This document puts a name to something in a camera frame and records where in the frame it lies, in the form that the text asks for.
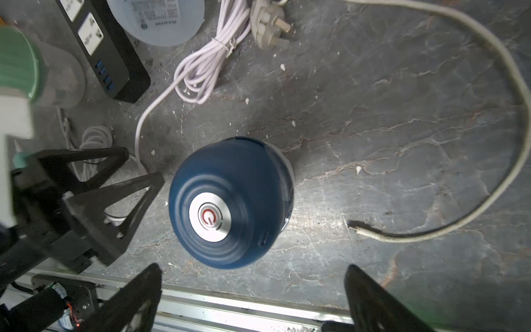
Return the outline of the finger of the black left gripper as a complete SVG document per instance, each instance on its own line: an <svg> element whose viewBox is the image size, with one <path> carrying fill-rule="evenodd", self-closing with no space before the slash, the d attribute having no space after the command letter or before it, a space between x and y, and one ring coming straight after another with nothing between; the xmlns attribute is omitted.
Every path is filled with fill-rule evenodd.
<svg viewBox="0 0 531 332"><path fill-rule="evenodd" d="M129 159L125 147L98 149L54 149L36 153L36 159L43 167L46 177L62 192L80 194L100 188ZM81 180L74 167L95 166L95 175Z"/></svg>
<svg viewBox="0 0 531 332"><path fill-rule="evenodd" d="M165 184L160 172L65 196L73 229L105 266L130 245L149 206Z"/></svg>

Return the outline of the blue meat grinder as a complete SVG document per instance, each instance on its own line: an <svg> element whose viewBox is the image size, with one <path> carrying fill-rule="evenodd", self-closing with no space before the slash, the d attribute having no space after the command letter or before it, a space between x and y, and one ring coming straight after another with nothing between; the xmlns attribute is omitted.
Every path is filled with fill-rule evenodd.
<svg viewBox="0 0 531 332"><path fill-rule="evenodd" d="M193 258L233 270L261 259L288 225L293 167L267 142L237 136L191 154L171 182L174 232Z"/></svg>
<svg viewBox="0 0 531 332"><path fill-rule="evenodd" d="M130 35L153 46L178 46L198 33L203 0L109 0L116 21Z"/></svg>

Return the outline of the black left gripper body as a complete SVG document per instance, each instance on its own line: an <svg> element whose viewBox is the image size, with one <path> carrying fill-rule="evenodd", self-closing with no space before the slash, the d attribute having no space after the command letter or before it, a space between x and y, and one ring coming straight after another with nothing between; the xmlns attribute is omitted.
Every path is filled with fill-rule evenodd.
<svg viewBox="0 0 531 332"><path fill-rule="evenodd" d="M76 274L90 267L95 251L59 188L22 169L11 172L11 183L17 224L1 227L1 290L47 259Z"/></svg>

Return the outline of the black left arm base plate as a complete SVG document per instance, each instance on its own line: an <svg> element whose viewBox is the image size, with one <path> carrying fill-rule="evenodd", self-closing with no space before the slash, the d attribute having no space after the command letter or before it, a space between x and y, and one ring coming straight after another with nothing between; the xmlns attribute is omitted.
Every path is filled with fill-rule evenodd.
<svg viewBox="0 0 531 332"><path fill-rule="evenodd" d="M94 283L37 274L31 284L38 297L42 292L51 296L51 300L39 300L37 308L50 308L52 318L65 331L76 331L100 308Z"/></svg>

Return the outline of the black power strip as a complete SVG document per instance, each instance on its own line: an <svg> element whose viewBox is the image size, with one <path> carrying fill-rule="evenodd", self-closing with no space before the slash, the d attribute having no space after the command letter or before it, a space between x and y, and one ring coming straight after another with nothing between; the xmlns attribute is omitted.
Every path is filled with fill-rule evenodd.
<svg viewBox="0 0 531 332"><path fill-rule="evenodd" d="M151 79L127 34L106 1L55 3L107 97L136 103Z"/></svg>

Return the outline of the green meat grinder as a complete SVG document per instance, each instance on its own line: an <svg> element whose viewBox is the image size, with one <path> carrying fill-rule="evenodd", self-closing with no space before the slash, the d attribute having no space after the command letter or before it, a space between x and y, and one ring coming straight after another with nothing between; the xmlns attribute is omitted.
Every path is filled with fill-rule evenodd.
<svg viewBox="0 0 531 332"><path fill-rule="evenodd" d="M74 55L1 27L1 88L21 91L32 104L70 108L83 99L84 70Z"/></svg>

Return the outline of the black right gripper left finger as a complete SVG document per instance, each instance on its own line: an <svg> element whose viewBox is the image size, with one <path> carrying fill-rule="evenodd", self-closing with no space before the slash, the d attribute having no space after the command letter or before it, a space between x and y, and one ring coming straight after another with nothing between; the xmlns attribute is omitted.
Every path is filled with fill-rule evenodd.
<svg viewBox="0 0 531 332"><path fill-rule="evenodd" d="M162 296L162 271L151 264L107 300L79 331L151 331Z"/></svg>

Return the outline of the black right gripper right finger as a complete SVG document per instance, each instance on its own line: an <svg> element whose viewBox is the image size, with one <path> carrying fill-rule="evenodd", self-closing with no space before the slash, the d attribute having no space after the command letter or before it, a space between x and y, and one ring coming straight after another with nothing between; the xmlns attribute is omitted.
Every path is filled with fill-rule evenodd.
<svg viewBox="0 0 531 332"><path fill-rule="evenodd" d="M432 331L356 265L344 278L354 331Z"/></svg>

